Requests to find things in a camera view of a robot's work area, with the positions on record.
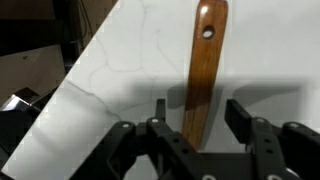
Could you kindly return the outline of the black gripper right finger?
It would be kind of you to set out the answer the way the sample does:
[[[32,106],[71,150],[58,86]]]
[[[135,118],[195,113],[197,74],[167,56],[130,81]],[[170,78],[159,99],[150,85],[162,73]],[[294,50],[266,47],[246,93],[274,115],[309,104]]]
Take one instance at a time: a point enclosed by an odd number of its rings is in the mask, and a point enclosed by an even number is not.
[[[225,122],[254,162],[255,180],[320,180],[320,134],[298,122],[281,127],[228,99]]]

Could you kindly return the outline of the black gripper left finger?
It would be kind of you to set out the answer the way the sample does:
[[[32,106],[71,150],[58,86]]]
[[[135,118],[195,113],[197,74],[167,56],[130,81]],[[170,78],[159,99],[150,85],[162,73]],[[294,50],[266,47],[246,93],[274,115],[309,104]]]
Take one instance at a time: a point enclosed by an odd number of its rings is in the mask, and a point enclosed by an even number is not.
[[[137,158],[147,155],[159,180],[176,180],[185,170],[181,155],[193,149],[166,123],[166,100],[156,101],[155,115],[135,125],[115,123],[70,180],[124,180]]]

